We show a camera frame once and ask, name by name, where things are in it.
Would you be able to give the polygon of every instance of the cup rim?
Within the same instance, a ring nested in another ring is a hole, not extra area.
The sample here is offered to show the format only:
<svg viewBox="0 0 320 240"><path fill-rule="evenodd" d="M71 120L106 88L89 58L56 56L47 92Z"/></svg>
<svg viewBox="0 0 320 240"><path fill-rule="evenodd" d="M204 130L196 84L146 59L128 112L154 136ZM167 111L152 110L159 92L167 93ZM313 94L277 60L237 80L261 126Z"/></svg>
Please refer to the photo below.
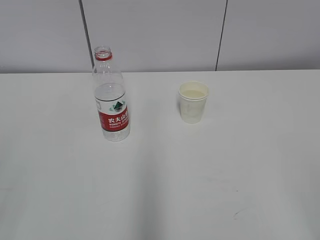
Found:
<svg viewBox="0 0 320 240"><path fill-rule="evenodd" d="M205 96L202 96L202 97L187 97L187 96L184 96L184 95L180 92L180 88L181 88L182 85L188 84L188 83L197 83L197 84L204 85L204 86L206 87L206 89L207 89L207 94L206 94ZM209 95L209 87L208 87L206 84L204 84L203 82L201 82L201 81L186 81L186 82L184 82L184 83L182 83L182 84L180 85L180 87L179 87L179 89L178 89L178 93L179 93L179 95L180 95L181 98L183 98L183 99L185 99L185 100L188 100L188 101L196 102L196 101L204 100L204 99L206 99L206 98L208 97L208 95Z"/></svg>

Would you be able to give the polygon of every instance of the disposable cup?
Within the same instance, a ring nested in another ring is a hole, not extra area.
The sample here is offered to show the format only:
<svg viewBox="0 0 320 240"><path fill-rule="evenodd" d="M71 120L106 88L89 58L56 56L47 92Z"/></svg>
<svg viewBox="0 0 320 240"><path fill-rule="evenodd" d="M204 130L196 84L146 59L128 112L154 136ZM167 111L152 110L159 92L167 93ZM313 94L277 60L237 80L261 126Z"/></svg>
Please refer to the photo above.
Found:
<svg viewBox="0 0 320 240"><path fill-rule="evenodd" d="M209 94L208 86L199 81L188 81L178 92L181 118L189 124L200 122Z"/></svg>

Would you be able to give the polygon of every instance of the table surface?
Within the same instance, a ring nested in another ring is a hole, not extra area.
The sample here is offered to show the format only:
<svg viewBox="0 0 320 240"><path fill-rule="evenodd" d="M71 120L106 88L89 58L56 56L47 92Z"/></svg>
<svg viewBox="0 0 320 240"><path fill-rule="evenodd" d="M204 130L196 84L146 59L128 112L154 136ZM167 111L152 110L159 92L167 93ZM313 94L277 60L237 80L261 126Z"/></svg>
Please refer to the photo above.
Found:
<svg viewBox="0 0 320 240"><path fill-rule="evenodd" d="M124 73L131 133L114 143L91 74L0 74L0 239L319 239L319 76ZM210 93L187 124L194 80Z"/></svg>

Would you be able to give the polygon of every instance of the gray wall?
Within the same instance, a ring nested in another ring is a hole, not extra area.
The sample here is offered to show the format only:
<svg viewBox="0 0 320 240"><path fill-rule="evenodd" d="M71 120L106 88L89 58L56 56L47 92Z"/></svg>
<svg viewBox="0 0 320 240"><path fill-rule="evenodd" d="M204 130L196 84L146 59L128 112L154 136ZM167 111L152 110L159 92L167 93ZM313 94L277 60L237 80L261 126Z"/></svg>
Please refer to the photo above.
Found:
<svg viewBox="0 0 320 240"><path fill-rule="evenodd" d="M214 71L226 0L82 0L124 72ZM229 0L217 70L320 69L318 0ZM3 0L0 73L90 72L78 1Z"/></svg>
<svg viewBox="0 0 320 240"><path fill-rule="evenodd" d="M319 0L229 0L218 70L320 69Z"/></svg>

